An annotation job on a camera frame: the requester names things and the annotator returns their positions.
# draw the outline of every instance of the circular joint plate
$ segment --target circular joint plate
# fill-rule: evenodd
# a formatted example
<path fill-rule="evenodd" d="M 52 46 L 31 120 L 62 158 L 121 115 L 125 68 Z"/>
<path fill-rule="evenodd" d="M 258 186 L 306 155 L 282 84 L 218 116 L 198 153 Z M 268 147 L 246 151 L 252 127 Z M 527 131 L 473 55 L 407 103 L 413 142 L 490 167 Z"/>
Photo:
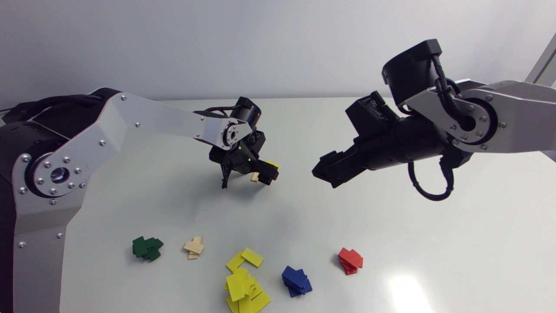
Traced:
<path fill-rule="evenodd" d="M 488 135 L 493 121 L 492 116 L 480 104 L 461 99 L 454 99 L 454 102 L 464 116 L 470 116 L 475 120 L 475 127 L 469 131 L 465 131 L 461 127 L 448 128 L 448 133 L 462 143 L 475 144 L 481 142 Z"/>
<path fill-rule="evenodd" d="M 85 173 L 87 167 L 79 164 L 73 158 L 71 163 L 65 163 L 64 158 L 57 160 L 51 158 L 51 155 L 52 153 L 43 155 L 34 164 L 33 184 L 45 196 L 61 197 L 74 190 L 70 186 L 79 185 L 85 179 L 88 174 Z M 49 167 L 44 166 L 46 162 L 50 163 Z M 76 168 L 80 169 L 79 174 L 76 174 Z"/>
<path fill-rule="evenodd" d="M 234 123 L 229 123 L 224 129 L 224 144 L 231 146 L 239 140 L 238 129 Z"/>

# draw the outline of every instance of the wooden block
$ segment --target wooden block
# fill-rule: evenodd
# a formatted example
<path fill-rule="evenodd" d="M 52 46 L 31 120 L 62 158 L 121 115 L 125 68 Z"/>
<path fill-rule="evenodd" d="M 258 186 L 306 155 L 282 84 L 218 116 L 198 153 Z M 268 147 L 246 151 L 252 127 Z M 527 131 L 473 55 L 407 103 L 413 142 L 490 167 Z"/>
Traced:
<path fill-rule="evenodd" d="M 238 252 L 227 264 L 226 267 L 228 270 L 232 271 L 232 273 L 238 268 L 245 259 L 241 257 L 243 251 Z"/>
<path fill-rule="evenodd" d="M 264 260 L 263 257 L 249 248 L 245 248 L 245 250 L 241 254 L 241 257 L 246 259 L 247 262 L 253 264 L 255 267 L 261 266 L 262 260 Z"/>
<path fill-rule="evenodd" d="M 188 242 L 185 244 L 185 246 L 184 246 L 183 248 L 184 248 L 185 250 L 193 251 L 193 252 L 195 252 L 196 254 L 200 255 L 201 252 L 203 251 L 203 248 L 204 248 L 204 247 L 205 247 L 205 246 L 203 246 L 203 245 L 200 244 L 200 243 L 188 241 Z"/>
<path fill-rule="evenodd" d="M 232 274 L 226 277 L 226 282 L 228 284 L 228 290 L 230 291 L 232 301 L 237 301 L 245 297 L 244 282 L 241 279 L 240 274 Z"/>
<path fill-rule="evenodd" d="M 239 301 L 240 313 L 251 313 L 251 297 L 246 296 Z"/>
<path fill-rule="evenodd" d="M 233 302 L 231 297 L 226 298 L 226 303 L 230 307 L 232 313 L 240 313 L 240 303 Z"/>
<path fill-rule="evenodd" d="M 269 304 L 270 301 L 270 297 L 263 291 L 251 301 L 251 309 L 253 312 L 259 312 Z"/>
<path fill-rule="evenodd" d="M 203 244 L 203 237 L 202 236 L 195 236 L 193 237 L 193 242 Z M 189 255 L 187 256 L 188 260 L 196 260 L 199 258 L 199 254 L 190 251 Z"/>
<path fill-rule="evenodd" d="M 251 175 L 251 179 L 250 181 L 256 183 L 259 181 L 259 174 L 257 172 L 254 172 L 253 175 Z"/>

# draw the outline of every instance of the stack of red blocks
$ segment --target stack of red blocks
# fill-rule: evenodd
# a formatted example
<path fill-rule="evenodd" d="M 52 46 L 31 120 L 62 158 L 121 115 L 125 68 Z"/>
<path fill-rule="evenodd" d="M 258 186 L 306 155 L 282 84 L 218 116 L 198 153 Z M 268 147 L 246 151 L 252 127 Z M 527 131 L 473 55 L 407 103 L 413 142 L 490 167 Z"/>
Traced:
<path fill-rule="evenodd" d="M 338 256 L 346 275 L 357 273 L 357 268 L 363 268 L 363 257 L 353 249 L 349 251 L 346 248 L 342 248 Z"/>

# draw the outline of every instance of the blue block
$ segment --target blue block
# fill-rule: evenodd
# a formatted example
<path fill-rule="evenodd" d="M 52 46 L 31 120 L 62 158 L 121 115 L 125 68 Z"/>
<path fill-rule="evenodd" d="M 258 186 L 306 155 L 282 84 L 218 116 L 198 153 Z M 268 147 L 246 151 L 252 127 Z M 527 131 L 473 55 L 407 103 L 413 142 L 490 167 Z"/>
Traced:
<path fill-rule="evenodd" d="M 282 280 L 287 282 L 291 287 L 301 291 L 303 286 L 307 283 L 307 275 L 303 273 L 303 270 L 296 271 L 286 266 L 286 269 L 282 272 Z"/>

